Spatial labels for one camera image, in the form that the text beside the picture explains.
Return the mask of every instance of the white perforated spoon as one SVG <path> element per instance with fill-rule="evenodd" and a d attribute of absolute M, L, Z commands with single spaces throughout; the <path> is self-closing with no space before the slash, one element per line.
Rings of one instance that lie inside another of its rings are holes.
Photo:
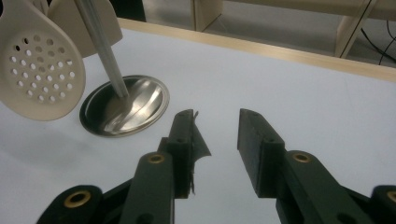
<path fill-rule="evenodd" d="M 77 47 L 29 0 L 3 0 L 0 99 L 29 119 L 68 114 L 85 88 Z"/>

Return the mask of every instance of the white tabletop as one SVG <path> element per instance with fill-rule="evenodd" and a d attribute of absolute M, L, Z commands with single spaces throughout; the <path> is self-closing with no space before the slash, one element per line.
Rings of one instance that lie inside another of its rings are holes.
<path fill-rule="evenodd" d="M 134 176 L 157 150 L 174 115 L 198 110 L 212 152 L 195 165 L 196 195 L 176 200 L 176 223 L 280 223 L 275 200 L 258 199 L 236 149 L 239 109 L 255 110 L 287 150 L 318 157 L 341 185 L 369 196 L 396 185 L 396 83 L 266 58 L 187 40 L 123 30 L 113 49 L 121 72 L 161 80 L 171 94 L 164 115 L 141 133 L 102 138 L 85 131 L 82 100 L 108 81 L 97 56 L 85 59 L 80 104 L 55 121 L 25 119 L 0 105 L 1 223 L 35 223 L 75 185 L 108 191 Z"/>

